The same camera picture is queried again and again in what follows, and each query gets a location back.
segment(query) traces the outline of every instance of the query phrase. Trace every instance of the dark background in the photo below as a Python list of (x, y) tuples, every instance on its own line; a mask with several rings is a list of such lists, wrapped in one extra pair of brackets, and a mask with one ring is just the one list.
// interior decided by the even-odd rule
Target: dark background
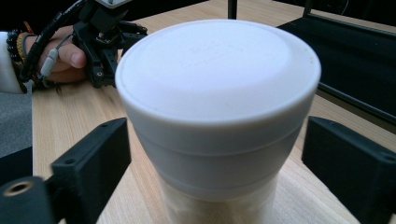
[[(305, 0), (276, 0), (287, 4), (305, 6)], [(395, 0), (314, 0), (313, 9), (331, 12), (366, 21), (396, 26)]]
[[(204, 2), (205, 0), (133, 0), (128, 3), (130, 10), (124, 17), (125, 21), (133, 21), (179, 7)], [(26, 30), (23, 21), (27, 21), (36, 34), (40, 34), (44, 26), (58, 12), (64, 12), (76, 0), (11, 0), (0, 7), (0, 31), (15, 28)], [(73, 24), (77, 15), (67, 24)]]

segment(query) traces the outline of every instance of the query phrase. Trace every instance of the white cylindrical container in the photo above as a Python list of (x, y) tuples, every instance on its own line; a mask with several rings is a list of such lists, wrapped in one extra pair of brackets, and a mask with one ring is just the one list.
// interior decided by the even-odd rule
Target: white cylindrical container
[(116, 85), (171, 222), (262, 223), (319, 78), (305, 42), (256, 22), (186, 22), (133, 45)]

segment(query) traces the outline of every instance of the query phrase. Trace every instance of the human hand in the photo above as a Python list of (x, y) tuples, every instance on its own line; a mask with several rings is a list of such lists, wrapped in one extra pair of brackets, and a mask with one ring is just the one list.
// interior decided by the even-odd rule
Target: human hand
[[(73, 32), (73, 26), (61, 27), (52, 37), (51, 41), (45, 47), (38, 62), (37, 71), (41, 69), (46, 61), (48, 54), (52, 49), (55, 49), (61, 41)], [(24, 47), (26, 52), (35, 43), (36, 36), (29, 36), (25, 39)], [(62, 46), (59, 48), (59, 57), (52, 68), (47, 80), (56, 83), (72, 83), (78, 82), (86, 78), (84, 73), (84, 66), (87, 63), (87, 58), (82, 49), (79, 49), (72, 43), (70, 36)]]

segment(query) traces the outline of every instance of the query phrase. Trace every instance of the bracelet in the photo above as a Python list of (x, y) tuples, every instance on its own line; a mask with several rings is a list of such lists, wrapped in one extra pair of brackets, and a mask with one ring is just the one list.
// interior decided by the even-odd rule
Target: bracelet
[(18, 47), (17, 47), (17, 40), (20, 33), (21, 30), (12, 30), (7, 34), (7, 50), (9, 56), (11, 57), (12, 62), (16, 63), (17, 65), (23, 64), (22, 58), (18, 53)]
[(24, 63), (26, 60), (27, 53), (26, 53), (26, 49), (24, 47), (24, 41), (25, 41), (26, 37), (28, 37), (28, 36), (35, 36), (35, 35), (31, 34), (31, 33), (23, 32), (23, 33), (20, 33), (17, 38), (17, 49), (18, 49), (18, 54), (20, 55), (22, 63)]

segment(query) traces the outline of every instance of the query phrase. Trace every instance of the black cable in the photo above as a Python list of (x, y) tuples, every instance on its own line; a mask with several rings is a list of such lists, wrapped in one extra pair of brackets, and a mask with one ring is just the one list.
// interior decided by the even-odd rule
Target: black cable
[(26, 61), (23, 64), (21, 73), (19, 75), (19, 80), (21, 82), (27, 82), (30, 79), (32, 79), (34, 83), (38, 82), (35, 74), (35, 67), (40, 59), (41, 54), (44, 51), (44, 48), (48, 45), (50, 39), (55, 34), (55, 32), (59, 28), (61, 28), (61, 26), (71, 17), (71, 15), (76, 12), (81, 6), (83, 6), (87, 1), (89, 0), (78, 0), (65, 12), (58, 12), (55, 17), (49, 22), (47, 27), (44, 28), (44, 30), (37, 37), (35, 43), (29, 50)]

